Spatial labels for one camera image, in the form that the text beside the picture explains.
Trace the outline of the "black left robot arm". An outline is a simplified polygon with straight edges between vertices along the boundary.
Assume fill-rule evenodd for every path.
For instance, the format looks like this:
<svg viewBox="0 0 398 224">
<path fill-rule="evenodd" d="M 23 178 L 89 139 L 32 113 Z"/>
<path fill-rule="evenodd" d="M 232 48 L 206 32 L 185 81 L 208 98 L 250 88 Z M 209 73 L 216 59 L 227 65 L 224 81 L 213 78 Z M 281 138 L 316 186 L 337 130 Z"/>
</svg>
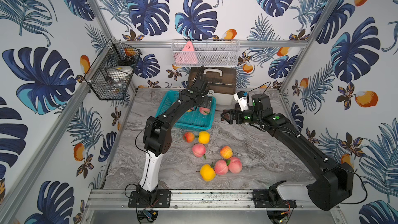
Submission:
<svg viewBox="0 0 398 224">
<path fill-rule="evenodd" d="M 172 144 L 172 128 L 188 110 L 202 107 L 207 102 L 207 81 L 195 79 L 189 88 L 179 92 L 176 102 L 164 113 L 147 119 L 143 134 L 143 152 L 146 154 L 146 161 L 143 177 L 137 185 L 138 193 L 151 194 L 157 190 L 163 155 Z"/>
</svg>

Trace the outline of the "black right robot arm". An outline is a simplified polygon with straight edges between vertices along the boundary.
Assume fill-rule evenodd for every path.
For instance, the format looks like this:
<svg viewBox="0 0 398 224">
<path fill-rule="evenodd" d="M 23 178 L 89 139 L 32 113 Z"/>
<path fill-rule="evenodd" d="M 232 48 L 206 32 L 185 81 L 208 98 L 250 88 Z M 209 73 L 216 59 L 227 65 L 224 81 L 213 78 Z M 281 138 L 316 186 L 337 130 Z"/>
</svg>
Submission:
<svg viewBox="0 0 398 224">
<path fill-rule="evenodd" d="M 299 134 L 285 115 L 274 113 L 269 96 L 256 94 L 252 97 L 252 106 L 247 110 L 224 110 L 221 118 L 229 124 L 247 123 L 267 132 L 289 148 L 315 178 L 307 185 L 279 181 L 264 190 L 263 195 L 254 197 L 255 203 L 281 207 L 289 201 L 307 201 L 323 211 L 329 211 L 352 196 L 353 168 L 346 162 L 341 164 L 326 155 Z"/>
</svg>

